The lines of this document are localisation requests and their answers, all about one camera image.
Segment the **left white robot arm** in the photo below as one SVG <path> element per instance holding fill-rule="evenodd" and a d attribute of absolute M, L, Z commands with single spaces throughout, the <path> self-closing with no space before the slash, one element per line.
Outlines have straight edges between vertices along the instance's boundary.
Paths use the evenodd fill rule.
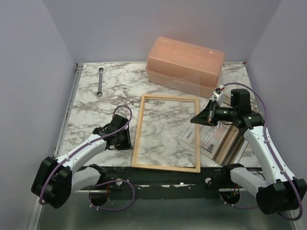
<path fill-rule="evenodd" d="M 46 157 L 31 187 L 39 203 L 59 208 L 71 193 L 89 186 L 102 189 L 106 185 L 105 172 L 96 164 L 85 164 L 105 150 L 131 149 L 129 123 L 129 119 L 115 114 L 110 123 L 96 127 L 81 145 L 69 153 L 57 158 Z"/>

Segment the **light wooden picture frame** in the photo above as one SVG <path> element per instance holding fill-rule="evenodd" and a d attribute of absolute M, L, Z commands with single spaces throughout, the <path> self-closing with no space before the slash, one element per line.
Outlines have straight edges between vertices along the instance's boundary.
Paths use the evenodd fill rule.
<path fill-rule="evenodd" d="M 199 173 L 200 128 L 190 123 L 199 107 L 197 97 L 144 94 L 132 167 Z"/>

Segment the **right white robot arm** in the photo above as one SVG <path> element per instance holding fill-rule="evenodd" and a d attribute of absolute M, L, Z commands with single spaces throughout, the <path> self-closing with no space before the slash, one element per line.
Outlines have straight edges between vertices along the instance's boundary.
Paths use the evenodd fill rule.
<path fill-rule="evenodd" d="M 191 123 L 210 127 L 217 126 L 219 122 L 232 123 L 251 146 L 264 174 L 264 179 L 260 179 L 241 164 L 226 165 L 221 175 L 222 185 L 227 188 L 235 184 L 243 187 L 256 198 L 258 207 L 266 215 L 280 215 L 299 209 L 298 215 L 301 217 L 307 183 L 304 179 L 296 178 L 282 160 L 269 137 L 265 120 L 251 109 L 249 91 L 233 89 L 230 107 L 221 106 L 222 96 L 222 89 L 215 89 L 213 99 L 191 119 Z"/>

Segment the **photo print with window scene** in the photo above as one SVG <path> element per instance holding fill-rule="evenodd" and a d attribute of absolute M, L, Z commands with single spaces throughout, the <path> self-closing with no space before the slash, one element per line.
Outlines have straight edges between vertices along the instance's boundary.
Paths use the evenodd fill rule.
<path fill-rule="evenodd" d="M 200 152 L 216 164 L 238 163 L 248 143 L 230 122 L 200 126 Z"/>

